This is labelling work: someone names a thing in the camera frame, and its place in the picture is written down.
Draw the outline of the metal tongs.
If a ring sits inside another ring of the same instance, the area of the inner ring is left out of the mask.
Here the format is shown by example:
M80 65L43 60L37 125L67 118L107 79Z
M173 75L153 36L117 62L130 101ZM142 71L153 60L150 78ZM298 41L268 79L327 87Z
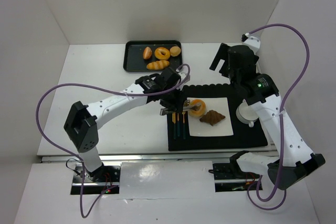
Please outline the metal tongs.
M188 112L190 109L196 109L196 106L190 106L190 100L185 100L183 111ZM173 113L161 113L160 112L160 116L164 116L168 114L173 114Z

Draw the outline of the glazed bagel front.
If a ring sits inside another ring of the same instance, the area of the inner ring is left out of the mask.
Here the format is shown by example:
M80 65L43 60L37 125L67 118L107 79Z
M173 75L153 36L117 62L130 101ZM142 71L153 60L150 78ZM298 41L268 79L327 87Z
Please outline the glazed bagel front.
M206 104L201 99L194 99L190 101L190 106L196 106L196 109L190 109L188 114L194 118L202 117L206 112Z

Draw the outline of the brown chocolate croissant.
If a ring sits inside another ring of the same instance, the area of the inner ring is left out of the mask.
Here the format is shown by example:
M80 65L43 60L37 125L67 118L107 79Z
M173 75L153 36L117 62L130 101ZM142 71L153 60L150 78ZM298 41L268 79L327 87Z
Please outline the brown chocolate croissant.
M224 119L226 119L226 116L222 115L221 113L219 113L217 111L210 110L206 114L204 114L199 119L199 121L202 122L202 123L207 123L207 124L210 124L211 126L214 126Z

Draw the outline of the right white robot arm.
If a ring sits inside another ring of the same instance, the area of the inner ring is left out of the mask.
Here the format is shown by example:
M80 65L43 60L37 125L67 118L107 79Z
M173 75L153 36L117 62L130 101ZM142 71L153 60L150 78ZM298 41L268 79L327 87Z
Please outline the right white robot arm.
M230 86L246 101L266 128L279 153L278 158L241 151L231 157L242 172L268 176L280 190L286 190L326 163L322 154L316 154L305 143L286 110L273 79L258 73L255 54L260 47L256 37L248 37L241 45L222 43L210 66L215 70L220 60L220 73L228 77Z

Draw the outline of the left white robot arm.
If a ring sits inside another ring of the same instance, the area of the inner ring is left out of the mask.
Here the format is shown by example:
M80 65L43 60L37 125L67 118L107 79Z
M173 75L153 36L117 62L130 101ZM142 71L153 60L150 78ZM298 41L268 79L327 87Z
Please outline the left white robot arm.
M190 73L182 72L182 67L176 70L167 67L161 73L138 78L106 99L90 104L78 101L71 106L64 130L92 180L108 173L97 150L99 129L117 116L154 101L159 101L165 112L181 112L181 88L189 80Z

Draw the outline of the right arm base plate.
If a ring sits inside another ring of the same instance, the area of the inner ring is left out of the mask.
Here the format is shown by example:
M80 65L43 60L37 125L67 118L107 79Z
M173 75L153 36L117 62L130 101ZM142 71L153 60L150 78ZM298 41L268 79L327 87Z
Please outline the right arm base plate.
M260 176L254 173L239 172L229 163L214 163L208 172L214 177L215 192L246 191L250 185L256 190Z

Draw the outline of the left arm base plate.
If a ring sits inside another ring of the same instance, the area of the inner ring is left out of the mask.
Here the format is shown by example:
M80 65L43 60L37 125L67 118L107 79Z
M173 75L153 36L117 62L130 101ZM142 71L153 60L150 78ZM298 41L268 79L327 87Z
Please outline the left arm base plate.
M75 158L68 159L65 166L73 172L71 195L80 195L83 179L83 195L99 195L101 193L111 195L119 193L120 165L106 165L103 172L97 174L91 174L86 169L83 169L82 164Z

